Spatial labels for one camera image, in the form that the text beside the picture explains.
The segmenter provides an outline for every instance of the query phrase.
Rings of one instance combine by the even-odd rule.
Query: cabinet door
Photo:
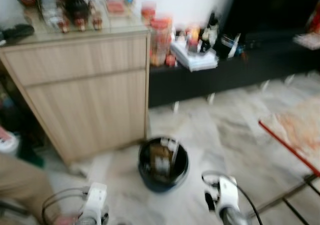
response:
[[[145,70],[30,87],[27,94],[67,164],[144,137]]]

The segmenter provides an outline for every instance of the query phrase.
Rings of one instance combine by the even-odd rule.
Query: black bucket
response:
[[[182,184],[182,182],[187,177],[187,172],[189,168],[189,159],[186,150],[182,147],[180,143],[178,143],[178,151],[176,154],[176,159],[174,163],[174,167],[170,173],[170,177],[167,181],[157,180],[155,177],[151,176],[148,171],[145,170],[146,165],[150,164],[150,146],[152,144],[160,144],[161,139],[170,139],[174,143],[176,142],[174,139],[167,137],[157,137],[153,138],[147,142],[145,142],[140,147],[139,153],[139,164],[138,169],[139,173],[143,179],[144,184],[153,192],[156,193],[164,193],[176,187],[177,185]]]

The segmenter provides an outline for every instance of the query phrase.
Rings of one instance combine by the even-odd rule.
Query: wooden cabinet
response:
[[[145,88],[146,71],[139,70],[26,92],[64,160],[74,161],[144,137]]]
[[[0,49],[0,58],[64,160],[146,136],[149,32]]]

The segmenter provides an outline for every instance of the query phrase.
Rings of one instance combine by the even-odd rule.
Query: black tv cabinet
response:
[[[320,50],[311,51],[291,40],[263,44],[240,57],[222,60],[213,69],[190,72],[177,67],[151,67],[149,107],[262,83],[320,68]]]

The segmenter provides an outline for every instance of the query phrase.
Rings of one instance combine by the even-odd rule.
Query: marble floor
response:
[[[137,170],[139,146],[104,153],[76,164],[83,176],[71,175],[54,151],[42,153],[54,190],[91,182],[108,186],[110,219],[126,218],[133,225],[220,225],[208,212],[201,180],[205,170],[234,176],[256,206],[297,185],[310,170],[259,125],[259,118],[285,111],[320,94],[320,75],[297,75],[290,85],[273,80],[266,90],[258,85],[217,93],[212,105],[202,97],[149,111],[149,137],[170,136],[185,147],[190,168],[184,183],[165,194],[155,194],[143,184]],[[320,181],[314,185],[320,189]],[[320,224],[320,198],[310,188],[290,202],[310,225]],[[240,209],[250,212],[240,196]],[[285,204],[261,214],[264,225],[301,225]]]

